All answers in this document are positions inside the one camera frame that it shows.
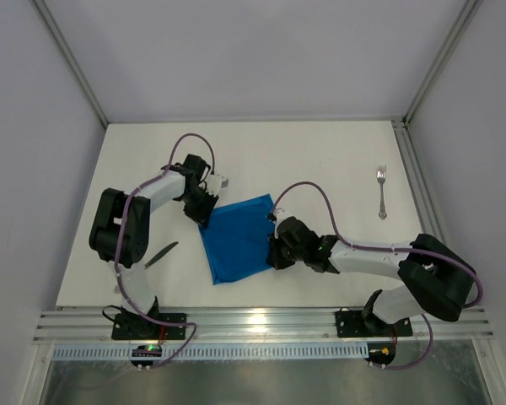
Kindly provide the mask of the blue cloth napkin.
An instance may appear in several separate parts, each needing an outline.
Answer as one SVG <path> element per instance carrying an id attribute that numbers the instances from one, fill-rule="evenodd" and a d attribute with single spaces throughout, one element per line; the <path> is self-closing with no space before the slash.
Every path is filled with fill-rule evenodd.
<path id="1" fill-rule="evenodd" d="M 202 244 L 214 285 L 229 284 L 264 272 L 268 238 L 274 224 L 267 218 L 273 207 L 268 194 L 213 210 Z"/>

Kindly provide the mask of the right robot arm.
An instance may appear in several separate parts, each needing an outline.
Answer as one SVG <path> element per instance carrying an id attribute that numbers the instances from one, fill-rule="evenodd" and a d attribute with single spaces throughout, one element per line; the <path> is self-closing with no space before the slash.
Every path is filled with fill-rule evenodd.
<path id="1" fill-rule="evenodd" d="M 271 213 L 266 262 L 283 270 L 301 262 L 317 273 L 366 273 L 401 281 L 400 287 L 372 293 L 361 318 L 375 336 L 405 318 L 431 315 L 455 322 L 466 307 L 476 272 L 428 234 L 407 244 L 360 246 L 337 235 L 317 235 L 291 215 Z"/>

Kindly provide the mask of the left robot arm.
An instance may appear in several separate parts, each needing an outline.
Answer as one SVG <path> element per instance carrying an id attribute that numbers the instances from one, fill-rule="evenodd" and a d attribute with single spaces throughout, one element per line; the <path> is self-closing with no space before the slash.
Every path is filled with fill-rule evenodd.
<path id="1" fill-rule="evenodd" d="M 189 154 L 181 164 L 170 164 L 130 193 L 105 189 L 89 234 L 89 247 L 112 268 L 121 307 L 146 321 L 155 321 L 159 308 L 149 286 L 144 263 L 151 215 L 166 203 L 184 204 L 183 212 L 206 229 L 228 179 L 217 175 L 204 159 Z"/>

